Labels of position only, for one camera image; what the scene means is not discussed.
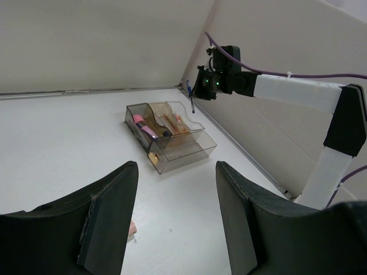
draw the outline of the small pink object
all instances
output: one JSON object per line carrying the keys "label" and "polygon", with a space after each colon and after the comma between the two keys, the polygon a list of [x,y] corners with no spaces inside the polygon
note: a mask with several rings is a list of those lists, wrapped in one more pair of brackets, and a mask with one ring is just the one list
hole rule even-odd
{"label": "small pink object", "polygon": [[132,119],[134,120],[135,123],[138,123],[140,121],[144,121],[144,118],[141,115],[133,115]]}
{"label": "small pink object", "polygon": [[136,232],[137,232],[137,229],[136,229],[135,223],[131,220],[130,228],[128,230],[128,236],[130,237],[130,236],[134,235]]}

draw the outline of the tabletop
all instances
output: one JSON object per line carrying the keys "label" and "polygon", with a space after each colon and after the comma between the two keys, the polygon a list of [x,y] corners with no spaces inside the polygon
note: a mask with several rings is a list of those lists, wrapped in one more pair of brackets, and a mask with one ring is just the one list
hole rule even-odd
{"label": "tabletop", "polygon": [[208,159],[159,175],[124,124],[126,106],[189,100],[177,89],[104,92],[0,101],[0,213],[35,207],[70,194],[121,166],[138,163],[122,274],[228,275],[215,181],[218,160],[275,194],[276,187],[199,110],[217,143]]}

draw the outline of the pen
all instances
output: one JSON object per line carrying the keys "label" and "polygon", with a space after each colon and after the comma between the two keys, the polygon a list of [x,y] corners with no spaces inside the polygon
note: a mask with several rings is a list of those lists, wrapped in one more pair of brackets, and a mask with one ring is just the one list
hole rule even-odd
{"label": "pen", "polygon": [[195,113],[194,101],[193,101],[193,90],[191,90],[190,80],[188,79],[186,80],[186,87],[188,88],[189,98],[191,100],[191,110],[193,113]]}

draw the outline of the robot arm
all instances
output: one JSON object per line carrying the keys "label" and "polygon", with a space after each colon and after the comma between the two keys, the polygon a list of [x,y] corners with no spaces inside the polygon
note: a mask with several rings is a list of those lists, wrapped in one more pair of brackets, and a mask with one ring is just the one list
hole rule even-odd
{"label": "robot arm", "polygon": [[[240,59],[240,49],[222,47]],[[343,85],[292,77],[241,72],[241,67],[227,59],[216,48],[208,66],[199,66],[192,96],[216,99],[216,93],[236,92],[240,95],[272,99],[302,105],[333,114],[325,146],[312,171],[306,187],[295,202],[323,209],[333,196],[340,180],[357,156],[367,137],[367,112],[363,88],[356,84]]]}

